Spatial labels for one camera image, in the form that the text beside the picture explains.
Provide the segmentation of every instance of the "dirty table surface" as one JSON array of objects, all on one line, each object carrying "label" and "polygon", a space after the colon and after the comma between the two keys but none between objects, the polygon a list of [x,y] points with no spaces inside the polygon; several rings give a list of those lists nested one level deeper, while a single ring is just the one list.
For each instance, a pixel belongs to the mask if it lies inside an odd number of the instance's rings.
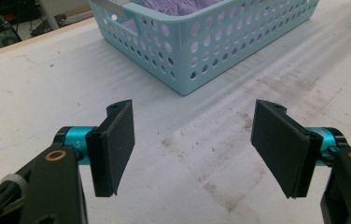
[{"label": "dirty table surface", "polygon": [[303,126],[335,127],[351,145],[351,0],[313,17],[188,96],[107,44],[94,20],[0,49],[0,180],[47,148],[63,126],[97,126],[133,99],[136,145],[119,195],[95,198],[91,223],[323,223],[330,168],[288,200],[250,144],[257,99]]}]

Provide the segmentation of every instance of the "light blue plastic basket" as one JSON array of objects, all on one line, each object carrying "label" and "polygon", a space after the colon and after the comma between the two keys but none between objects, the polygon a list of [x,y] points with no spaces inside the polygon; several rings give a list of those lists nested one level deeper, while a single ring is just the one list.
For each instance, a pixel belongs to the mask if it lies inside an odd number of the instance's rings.
[{"label": "light blue plastic basket", "polygon": [[181,95],[308,20],[318,3],[224,0],[174,17],[141,6],[141,0],[120,8],[110,8],[105,1],[91,0],[105,40]]}]

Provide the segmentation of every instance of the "cyan anodized part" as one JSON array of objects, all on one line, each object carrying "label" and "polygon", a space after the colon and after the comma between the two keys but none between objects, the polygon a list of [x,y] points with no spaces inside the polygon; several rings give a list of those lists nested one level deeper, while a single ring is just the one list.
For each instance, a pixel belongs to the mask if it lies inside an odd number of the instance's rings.
[{"label": "cyan anodized part", "polygon": [[72,127],[65,136],[64,145],[71,146],[74,150],[82,153],[83,160],[79,161],[79,165],[89,165],[88,147],[86,145],[85,135],[94,127]]},{"label": "cyan anodized part", "polygon": [[[306,128],[307,131],[312,133],[317,133],[323,137],[323,143],[321,145],[320,154],[321,159],[331,161],[333,159],[333,154],[339,150],[336,144],[335,137],[333,134],[326,128]],[[317,165],[327,165],[324,161],[318,160]]]}]

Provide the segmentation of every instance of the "white table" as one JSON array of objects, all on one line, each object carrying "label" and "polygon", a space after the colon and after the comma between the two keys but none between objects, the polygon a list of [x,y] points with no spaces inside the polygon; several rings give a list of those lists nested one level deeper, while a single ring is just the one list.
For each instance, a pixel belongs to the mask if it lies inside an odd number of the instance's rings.
[{"label": "white table", "polygon": [[136,145],[119,196],[95,198],[91,223],[322,223],[330,169],[308,197],[287,200],[250,145],[256,99],[303,126],[335,127],[351,145],[351,0],[182,97],[107,44],[94,20],[0,50],[0,179],[47,148],[63,126],[99,125],[133,99]]}]

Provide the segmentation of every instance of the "purple cloth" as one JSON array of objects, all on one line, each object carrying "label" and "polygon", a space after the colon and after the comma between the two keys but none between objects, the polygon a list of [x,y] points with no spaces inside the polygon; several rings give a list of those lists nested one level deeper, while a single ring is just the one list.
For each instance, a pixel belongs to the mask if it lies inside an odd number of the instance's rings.
[{"label": "purple cloth", "polygon": [[222,0],[145,0],[143,6],[170,16],[185,16]]}]

